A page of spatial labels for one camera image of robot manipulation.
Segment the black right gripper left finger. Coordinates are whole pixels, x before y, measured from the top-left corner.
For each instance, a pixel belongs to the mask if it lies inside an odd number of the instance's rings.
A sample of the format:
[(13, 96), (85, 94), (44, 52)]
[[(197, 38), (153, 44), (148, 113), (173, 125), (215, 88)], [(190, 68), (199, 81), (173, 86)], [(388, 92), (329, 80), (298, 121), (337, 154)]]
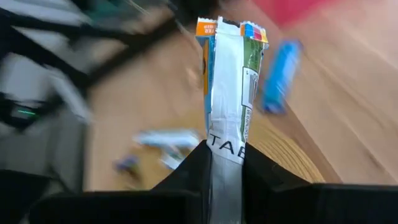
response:
[(30, 210), (30, 224), (207, 224), (211, 151), (205, 141), (150, 190), (55, 194)]

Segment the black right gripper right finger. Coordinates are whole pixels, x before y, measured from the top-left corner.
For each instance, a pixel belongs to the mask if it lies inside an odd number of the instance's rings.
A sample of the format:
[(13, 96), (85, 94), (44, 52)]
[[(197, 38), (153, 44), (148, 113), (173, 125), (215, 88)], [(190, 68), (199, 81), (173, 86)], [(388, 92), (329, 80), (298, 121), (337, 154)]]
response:
[(398, 224), (398, 185), (310, 183), (250, 144), (243, 188), (252, 224)]

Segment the pink plastic bin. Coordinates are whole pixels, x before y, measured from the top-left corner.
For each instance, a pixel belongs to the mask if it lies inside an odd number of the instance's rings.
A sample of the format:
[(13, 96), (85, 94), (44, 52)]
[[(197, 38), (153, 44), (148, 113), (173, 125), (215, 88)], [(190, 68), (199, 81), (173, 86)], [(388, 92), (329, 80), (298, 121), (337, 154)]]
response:
[(286, 26), (306, 16), (327, 0), (251, 0), (276, 25)]

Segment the round woven straw placemat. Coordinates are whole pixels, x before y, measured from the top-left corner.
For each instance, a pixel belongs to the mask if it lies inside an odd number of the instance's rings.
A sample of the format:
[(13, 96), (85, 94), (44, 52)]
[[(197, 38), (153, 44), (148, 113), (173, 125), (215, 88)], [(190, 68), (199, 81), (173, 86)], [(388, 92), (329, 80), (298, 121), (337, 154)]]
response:
[(249, 143), (291, 173), (309, 182), (324, 182), (316, 165), (306, 153), (265, 116), (251, 119)]

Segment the blue Chewy granola bar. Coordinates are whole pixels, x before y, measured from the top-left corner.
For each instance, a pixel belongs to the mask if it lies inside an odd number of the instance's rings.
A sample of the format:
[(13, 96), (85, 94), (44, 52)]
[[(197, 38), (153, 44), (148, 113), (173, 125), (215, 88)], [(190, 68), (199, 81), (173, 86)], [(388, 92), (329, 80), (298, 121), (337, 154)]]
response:
[(124, 171), (130, 174), (136, 174), (139, 170), (139, 159), (136, 156), (124, 157), (114, 163), (114, 168), (118, 172)]
[(286, 97), (299, 67), (302, 44), (284, 40), (275, 51), (262, 94), (262, 109), (272, 114), (285, 113)]

